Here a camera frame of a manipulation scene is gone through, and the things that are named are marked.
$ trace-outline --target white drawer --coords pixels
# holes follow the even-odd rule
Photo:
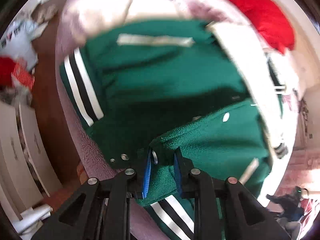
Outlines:
[[[50,197],[52,193],[62,188],[62,184],[54,172],[44,149],[34,109],[24,105],[19,105],[19,108],[23,136],[31,163],[42,187]]]
[[[22,220],[0,174],[0,203],[10,221]]]
[[[12,189],[12,186],[15,188],[24,205],[24,210],[32,207],[41,201],[43,197],[31,176],[22,152],[15,108],[2,102],[0,102],[0,145],[0,155],[2,155],[0,158],[4,161],[1,164],[1,168],[4,168],[4,172],[6,172],[6,168],[10,176],[10,178],[3,176],[4,183],[7,188]],[[21,212],[21,203],[16,203],[19,200],[16,196],[12,196],[12,199]]]

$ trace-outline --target clutter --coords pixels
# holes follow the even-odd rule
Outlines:
[[[35,78],[18,63],[12,72],[12,83],[14,87],[22,86],[31,91]]]
[[[50,21],[58,12],[58,8],[53,4],[46,9],[40,10],[37,17],[37,24]]]
[[[280,197],[267,195],[267,199],[275,204],[279,204],[283,208],[283,212],[278,218],[287,218],[288,222],[300,221],[304,215],[304,209],[301,207],[302,189],[295,187],[291,194],[286,194]]]
[[[38,28],[36,28],[34,30],[34,32],[32,33],[32,36],[31,36],[31,40],[35,40],[37,38],[39,38],[42,33],[44,32],[44,30],[46,29],[46,27],[48,26],[49,22],[45,22],[45,23],[42,23],[38,26]]]
[[[33,165],[29,159],[29,154],[26,149],[26,144],[24,141],[23,133],[22,133],[22,127],[21,127],[21,121],[20,121],[20,114],[19,114],[19,105],[31,105],[32,101],[32,95],[30,93],[30,90],[24,86],[16,87],[16,88],[10,88],[6,87],[3,90],[0,90],[0,101],[7,103],[11,106],[14,106],[16,109],[16,118],[17,118],[17,126],[18,126],[18,133],[20,138],[21,147],[28,165],[28,168],[30,170],[30,173],[40,190],[40,192],[44,192],[44,189],[39,181],[39,178],[33,168]]]

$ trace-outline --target black object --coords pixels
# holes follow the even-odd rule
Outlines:
[[[133,169],[113,179],[90,178],[55,212],[32,240],[129,240],[130,198],[142,198],[146,158]],[[216,198],[225,222],[226,240],[290,240],[253,195],[235,178],[211,178],[193,168],[190,159],[175,151],[175,176],[182,198],[195,198],[196,240],[221,240],[221,224]]]
[[[275,204],[279,204],[283,208],[282,213],[275,213],[275,217],[288,219],[291,221],[300,221],[304,215],[304,209],[301,207],[302,201],[302,188],[296,186],[291,194],[287,194],[281,197],[267,195],[267,199]]]

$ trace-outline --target red fabric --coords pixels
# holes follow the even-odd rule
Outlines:
[[[319,213],[320,202],[314,199],[304,199],[301,202],[301,207],[304,208],[304,217],[300,221],[302,225],[301,234],[303,233],[303,235],[305,235]]]
[[[294,49],[293,29],[271,0],[229,0],[234,3],[252,22],[269,45],[282,54],[284,48]]]
[[[27,87],[30,91],[32,90],[33,84],[35,83],[35,77],[30,75],[30,73],[20,65],[20,63],[16,62],[12,71],[12,76],[14,76],[21,85]]]
[[[11,72],[16,63],[9,57],[0,57],[0,85],[12,87]]]

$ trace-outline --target plastic bag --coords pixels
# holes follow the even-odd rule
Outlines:
[[[37,27],[31,19],[13,21],[0,40],[0,55],[13,60],[24,58],[28,62],[27,71],[30,71],[38,62],[38,55],[31,45],[32,33]]]

